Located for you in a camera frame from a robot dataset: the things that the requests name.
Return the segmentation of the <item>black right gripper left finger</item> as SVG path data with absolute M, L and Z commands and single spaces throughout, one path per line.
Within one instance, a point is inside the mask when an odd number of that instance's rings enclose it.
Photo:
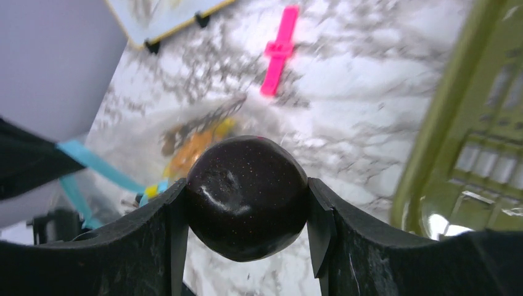
M 188 295 L 185 185 L 68 242 L 1 242 L 1 294 Z

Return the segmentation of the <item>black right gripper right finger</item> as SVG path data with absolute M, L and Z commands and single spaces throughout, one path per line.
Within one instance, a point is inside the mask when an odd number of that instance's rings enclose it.
M 435 241 L 401 231 L 310 178 L 311 263 L 323 295 L 521 295 L 522 233 Z

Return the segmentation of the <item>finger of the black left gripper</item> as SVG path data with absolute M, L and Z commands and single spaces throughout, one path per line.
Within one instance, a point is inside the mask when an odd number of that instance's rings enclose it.
M 1 119 L 1 200 L 84 168 L 55 143 Z

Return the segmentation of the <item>clear zip top bag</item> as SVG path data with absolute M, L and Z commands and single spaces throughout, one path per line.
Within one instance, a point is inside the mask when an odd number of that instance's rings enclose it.
M 214 132 L 228 117 L 236 126 L 224 139 L 259 135 L 278 140 L 285 129 L 273 106 L 245 95 L 125 119 L 60 145 L 86 167 L 58 180 L 50 208 L 77 212 L 88 229 L 115 221 L 180 179 L 163 176 L 171 158 L 193 134 Z M 214 137 L 210 146 L 224 139 Z

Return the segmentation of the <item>dark purple toy plum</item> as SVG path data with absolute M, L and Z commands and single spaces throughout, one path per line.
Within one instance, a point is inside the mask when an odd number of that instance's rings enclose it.
M 207 149 L 186 177 L 184 206 L 194 234 L 236 262 L 291 245 L 308 215 L 308 178 L 274 141 L 238 136 Z

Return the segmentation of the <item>green plastic bin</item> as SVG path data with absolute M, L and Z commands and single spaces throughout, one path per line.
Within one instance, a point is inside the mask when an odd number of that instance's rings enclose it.
M 522 230 L 522 2 L 477 1 L 398 184 L 390 222 L 442 240 Z

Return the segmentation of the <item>yellow toy banana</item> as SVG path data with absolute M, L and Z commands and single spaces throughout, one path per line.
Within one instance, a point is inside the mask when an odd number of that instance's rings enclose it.
M 213 135 L 216 138 L 224 139 L 233 132 L 235 126 L 235 119 L 231 117 L 225 118 L 223 121 L 217 124 L 216 128 L 214 129 Z

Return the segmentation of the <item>orange toy food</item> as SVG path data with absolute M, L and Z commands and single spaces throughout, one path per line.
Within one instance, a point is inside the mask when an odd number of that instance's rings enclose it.
M 193 134 L 171 158 L 164 170 L 166 178 L 184 178 L 202 153 L 213 143 L 214 132 L 206 130 Z

